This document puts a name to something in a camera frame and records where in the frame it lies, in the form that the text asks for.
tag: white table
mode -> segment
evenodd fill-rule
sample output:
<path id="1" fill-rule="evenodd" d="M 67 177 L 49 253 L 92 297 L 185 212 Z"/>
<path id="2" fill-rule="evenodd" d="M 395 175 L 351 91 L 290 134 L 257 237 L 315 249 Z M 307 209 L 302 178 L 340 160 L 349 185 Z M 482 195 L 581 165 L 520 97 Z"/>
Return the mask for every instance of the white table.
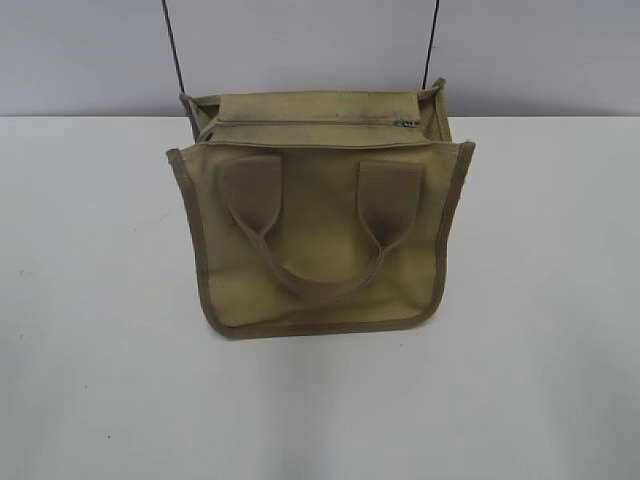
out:
<path id="1" fill-rule="evenodd" d="M 640 118 L 452 127 L 431 322 L 228 341 L 164 156 L 186 119 L 0 119 L 0 478 L 639 478 Z"/>

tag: bag trim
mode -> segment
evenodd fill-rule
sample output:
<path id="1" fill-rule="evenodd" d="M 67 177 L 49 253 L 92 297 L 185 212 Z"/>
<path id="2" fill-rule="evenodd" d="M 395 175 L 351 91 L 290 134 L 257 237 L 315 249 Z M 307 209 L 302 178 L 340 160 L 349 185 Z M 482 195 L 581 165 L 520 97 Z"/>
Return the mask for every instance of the bag trim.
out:
<path id="1" fill-rule="evenodd" d="M 456 160 L 456 165 L 451 177 L 451 187 L 449 188 L 447 198 L 445 199 L 442 217 L 440 220 L 440 228 L 438 229 L 438 235 L 436 237 L 436 275 L 433 285 L 433 294 L 431 296 L 431 303 L 425 311 L 412 317 L 376 322 L 293 325 L 284 327 L 269 326 L 268 324 L 250 324 L 240 327 L 229 327 L 220 322 L 211 301 L 209 291 L 207 247 L 195 186 L 184 164 L 180 150 L 169 150 L 167 152 L 167 156 L 184 200 L 187 221 L 193 242 L 200 305 L 211 327 L 221 335 L 231 339 L 248 339 L 405 330 L 426 322 L 438 309 L 444 293 L 447 270 L 447 242 L 451 231 L 454 213 L 462 191 L 462 186 L 471 163 L 471 156 L 475 148 L 475 143 L 464 142 L 460 144 L 458 148 L 458 159 Z"/>

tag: white surface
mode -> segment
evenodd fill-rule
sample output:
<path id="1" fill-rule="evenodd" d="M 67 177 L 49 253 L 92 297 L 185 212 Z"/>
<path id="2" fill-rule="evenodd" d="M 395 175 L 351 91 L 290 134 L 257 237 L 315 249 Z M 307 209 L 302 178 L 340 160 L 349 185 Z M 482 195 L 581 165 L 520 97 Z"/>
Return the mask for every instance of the white surface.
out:
<path id="1" fill-rule="evenodd" d="M 415 89 L 434 0 L 169 0 L 187 89 Z M 455 115 L 638 115 L 637 0 L 443 0 Z M 160 0 L 0 1 L 0 115 L 180 115 Z"/>
<path id="2" fill-rule="evenodd" d="M 185 119 L 0 119 L 0 478 L 640 476 L 640 119 L 478 142 L 410 331 L 231 342 L 164 151 Z"/>

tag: wall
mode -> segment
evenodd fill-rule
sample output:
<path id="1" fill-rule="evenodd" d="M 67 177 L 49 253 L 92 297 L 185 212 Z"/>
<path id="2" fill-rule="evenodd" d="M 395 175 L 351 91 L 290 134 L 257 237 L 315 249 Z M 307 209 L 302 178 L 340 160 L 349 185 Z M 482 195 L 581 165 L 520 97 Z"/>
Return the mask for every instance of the wall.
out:
<path id="1" fill-rule="evenodd" d="M 170 0 L 187 90 L 415 89 L 433 4 Z M 442 0 L 454 115 L 637 115 L 636 0 Z M 160 0 L 4 0 L 0 115 L 176 115 Z"/>

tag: zipper pull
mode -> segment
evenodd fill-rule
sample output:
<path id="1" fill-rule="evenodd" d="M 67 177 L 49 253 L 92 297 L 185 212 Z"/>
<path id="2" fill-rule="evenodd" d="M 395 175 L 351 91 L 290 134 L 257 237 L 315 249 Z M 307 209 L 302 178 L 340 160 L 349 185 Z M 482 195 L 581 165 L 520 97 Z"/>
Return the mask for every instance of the zipper pull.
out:
<path id="1" fill-rule="evenodd" d="M 420 126 L 420 122 L 415 120 L 396 120 L 394 125 L 396 127 L 418 128 Z"/>

